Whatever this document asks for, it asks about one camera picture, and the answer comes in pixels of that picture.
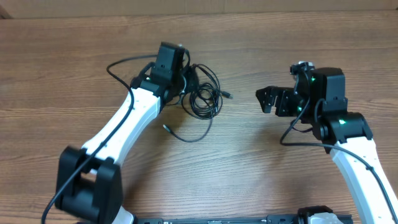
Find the black USB cable short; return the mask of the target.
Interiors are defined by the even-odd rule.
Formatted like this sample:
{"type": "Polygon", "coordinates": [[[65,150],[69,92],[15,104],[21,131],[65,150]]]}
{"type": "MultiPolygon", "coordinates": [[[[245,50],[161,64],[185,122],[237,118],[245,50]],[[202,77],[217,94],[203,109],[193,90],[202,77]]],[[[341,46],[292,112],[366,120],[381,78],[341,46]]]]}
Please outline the black USB cable short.
{"type": "Polygon", "coordinates": [[[163,123],[163,128],[175,139],[194,143],[204,139],[213,125],[213,118],[198,119],[190,115],[171,117],[163,123]]]}

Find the black USB cable long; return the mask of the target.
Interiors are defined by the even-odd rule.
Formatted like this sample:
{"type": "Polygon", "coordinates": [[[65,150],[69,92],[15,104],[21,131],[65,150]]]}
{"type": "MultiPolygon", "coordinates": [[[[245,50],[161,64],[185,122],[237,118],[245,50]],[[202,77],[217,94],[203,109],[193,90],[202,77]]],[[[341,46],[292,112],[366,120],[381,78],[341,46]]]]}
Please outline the black USB cable long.
{"type": "Polygon", "coordinates": [[[223,98],[233,99],[232,94],[221,89],[215,72],[206,65],[193,64],[185,75],[189,78],[189,86],[180,103],[190,116],[202,120],[213,119],[222,109],[223,98]],[[203,72],[209,81],[200,83],[197,70],[203,72]]]}

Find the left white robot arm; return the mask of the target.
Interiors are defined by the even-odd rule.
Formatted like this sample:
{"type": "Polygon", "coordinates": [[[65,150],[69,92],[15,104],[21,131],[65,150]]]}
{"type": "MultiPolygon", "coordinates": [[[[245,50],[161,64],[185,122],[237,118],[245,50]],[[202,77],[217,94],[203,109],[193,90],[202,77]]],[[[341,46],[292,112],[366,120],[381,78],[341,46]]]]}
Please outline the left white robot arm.
{"type": "Polygon", "coordinates": [[[124,103],[81,149],[68,146],[58,163],[56,193],[49,202],[90,223],[136,223],[123,207],[121,167],[135,141],[164,106],[187,87],[188,50],[162,42],[156,60],[131,84],[124,103]]]}

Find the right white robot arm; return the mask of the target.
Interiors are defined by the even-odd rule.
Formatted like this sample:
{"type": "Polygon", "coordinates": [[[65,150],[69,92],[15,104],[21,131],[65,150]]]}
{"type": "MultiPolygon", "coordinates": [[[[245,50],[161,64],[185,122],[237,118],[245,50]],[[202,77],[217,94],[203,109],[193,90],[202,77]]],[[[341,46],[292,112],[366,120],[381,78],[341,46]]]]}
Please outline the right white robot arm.
{"type": "Polygon", "coordinates": [[[308,129],[339,168],[363,223],[397,223],[397,197],[382,169],[373,132],[361,113],[348,111],[345,75],[340,68],[315,68],[311,62],[290,66],[291,88],[267,86],[256,91],[264,113],[275,108],[278,117],[292,117],[280,138],[298,122],[308,129]]]}

